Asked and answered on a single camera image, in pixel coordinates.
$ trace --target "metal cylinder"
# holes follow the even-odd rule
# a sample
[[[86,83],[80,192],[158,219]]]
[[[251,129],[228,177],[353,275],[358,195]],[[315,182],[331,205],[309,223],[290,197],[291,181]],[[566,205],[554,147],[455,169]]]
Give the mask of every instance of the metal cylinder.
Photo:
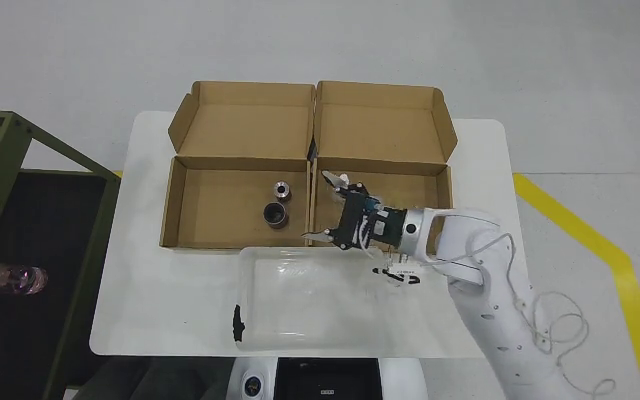
[[[284,228],[289,222],[289,214],[282,203],[269,203],[262,212],[265,222],[273,229]]]
[[[281,203],[286,203],[291,200],[291,188],[287,182],[276,182],[276,184],[273,185],[273,194]]]

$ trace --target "yellow tape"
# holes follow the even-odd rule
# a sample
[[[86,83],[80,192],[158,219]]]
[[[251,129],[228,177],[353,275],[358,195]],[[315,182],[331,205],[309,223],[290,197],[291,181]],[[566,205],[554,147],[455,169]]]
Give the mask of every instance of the yellow tape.
[[[631,258],[523,175],[513,174],[513,183],[516,193],[527,203],[609,265],[631,335],[636,362],[640,366],[640,287]]]

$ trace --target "cable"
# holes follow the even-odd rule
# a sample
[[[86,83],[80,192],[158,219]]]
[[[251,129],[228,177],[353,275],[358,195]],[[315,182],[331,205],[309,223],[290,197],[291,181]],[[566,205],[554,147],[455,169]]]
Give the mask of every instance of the cable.
[[[538,295],[536,295],[536,297],[533,300],[533,303],[531,305],[531,315],[532,315],[532,319],[533,321],[529,321],[529,319],[527,318],[527,316],[524,313],[524,309],[526,307],[525,302],[518,296],[518,293],[516,292],[516,289],[513,285],[513,282],[511,281],[511,269],[513,267],[513,260],[515,258],[516,255],[516,245],[515,245],[515,241],[513,239],[513,236],[510,233],[504,233],[500,236],[498,236],[497,238],[493,239],[492,241],[490,241],[489,243],[485,244],[484,246],[480,247],[479,249],[475,249],[472,250],[471,247],[471,242],[473,235],[470,235],[469,240],[467,241],[467,246],[466,246],[466,251],[467,253],[458,257],[454,257],[451,258],[449,260],[438,260],[438,261],[432,261],[432,262],[424,262],[422,263],[422,265],[425,266],[434,266],[434,265],[442,265],[442,264],[448,264],[451,262],[455,262],[455,261],[459,261],[462,260],[464,258],[470,258],[471,261],[473,262],[473,264],[475,264],[475,266],[478,269],[482,269],[482,265],[475,259],[475,255],[478,253],[483,252],[484,250],[488,249],[489,247],[495,245],[496,243],[498,243],[499,241],[501,241],[504,238],[508,238],[509,241],[511,242],[511,257],[509,258],[509,265],[507,267],[507,283],[509,285],[509,289],[511,290],[511,295],[513,297],[513,306],[520,311],[520,315],[522,316],[522,319],[524,319],[524,321],[527,323],[527,326],[529,327],[529,330],[531,331],[531,334],[533,335],[533,343],[535,345],[535,347],[540,350],[541,352],[543,352],[544,354],[548,354],[551,355],[553,353],[553,345],[554,344],[562,344],[562,343],[571,343],[574,342],[576,340],[578,340],[578,338],[580,336],[582,336],[582,339],[580,339],[578,341],[578,343],[576,343],[574,346],[570,347],[569,349],[563,351],[562,353],[560,353],[560,355],[558,355],[558,357],[556,357],[556,365],[558,367],[558,369],[560,370],[560,373],[562,374],[562,377],[567,381],[567,383],[573,387],[575,390],[577,390],[580,393],[586,394],[591,396],[592,400],[595,400],[597,397],[599,396],[605,396],[608,394],[613,393],[613,391],[616,390],[616,381],[614,379],[610,379],[610,378],[606,378],[606,379],[602,379],[600,380],[591,391],[588,390],[584,390],[580,387],[578,387],[577,385],[575,385],[571,379],[567,376],[565,370],[564,370],[564,364],[562,363],[562,360],[564,357],[566,357],[567,355],[569,355],[571,352],[577,350],[578,348],[580,348],[586,341],[587,338],[589,337],[589,322],[587,321],[587,319],[584,317],[584,313],[582,312],[582,309],[580,308],[580,306],[578,305],[578,303],[576,303],[575,300],[573,300],[571,297],[569,297],[567,294],[562,293],[562,292],[557,292],[557,291],[545,291],[545,292],[541,292]],[[537,324],[537,320],[536,320],[536,315],[540,306],[540,300],[545,297],[545,296],[551,296],[551,295],[555,295],[555,296],[560,296],[566,300],[568,300],[571,304],[573,304],[573,306],[576,308],[577,312],[574,313],[566,313],[563,314],[559,317],[557,317],[556,319],[554,319],[550,325],[549,325],[549,329],[545,330],[544,332],[541,332],[538,329],[538,324]],[[575,332],[573,335],[571,335],[571,337],[567,338],[567,339],[555,339],[553,336],[553,329],[555,328],[555,326],[558,324],[558,322],[562,321],[563,319],[566,318],[577,318],[580,320],[580,328],[577,330],[577,332]],[[541,343],[549,343],[548,345],[548,349],[544,348],[541,346]],[[610,384],[611,386],[607,389],[607,390],[600,390],[600,388],[606,384]]]
[[[367,227],[367,217],[362,217],[362,222],[360,222],[360,226],[356,228],[358,230],[358,241],[360,242],[360,249],[364,251],[364,253],[369,256],[369,258],[374,258],[373,254],[369,252],[369,248],[364,246],[365,239],[369,239],[369,232],[367,232],[367,236],[364,236],[364,230]]]

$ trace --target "gray floor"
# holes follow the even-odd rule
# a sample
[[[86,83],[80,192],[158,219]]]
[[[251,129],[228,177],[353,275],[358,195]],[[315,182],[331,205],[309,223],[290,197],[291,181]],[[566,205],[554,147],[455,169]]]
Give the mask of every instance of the gray floor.
[[[514,172],[533,174],[638,274],[639,19],[637,0],[8,2],[0,109],[121,169],[135,115],[175,110],[194,80],[438,86],[454,117],[500,120]],[[26,165],[68,166],[42,149]],[[634,398],[640,376],[609,267],[519,207],[532,279],[571,294],[592,323],[568,374],[583,386],[611,376],[609,398]],[[481,360],[425,370],[433,399],[499,398]]]

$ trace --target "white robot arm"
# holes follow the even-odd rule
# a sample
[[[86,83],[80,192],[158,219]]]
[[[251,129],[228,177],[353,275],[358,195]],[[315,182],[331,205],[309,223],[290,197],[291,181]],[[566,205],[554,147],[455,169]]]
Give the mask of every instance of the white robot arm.
[[[445,217],[436,259],[426,254],[435,217]],[[465,326],[491,364],[508,400],[572,399],[576,390],[551,354],[542,310],[528,278],[511,269],[513,240],[491,216],[475,210],[408,210],[398,250],[449,280]],[[418,229],[406,231],[407,224]]]
[[[447,276],[451,298],[508,400],[567,400],[582,391],[569,383],[551,354],[551,327],[537,308],[539,297],[529,279],[511,268],[513,238],[497,220],[475,210],[386,207],[361,182],[349,184],[328,171],[322,175],[345,205],[337,228],[305,238],[365,252],[376,240]],[[432,258],[427,241],[437,217],[444,217],[444,225]],[[573,316],[586,325],[581,315]],[[594,392],[608,381],[615,387],[604,380]]]

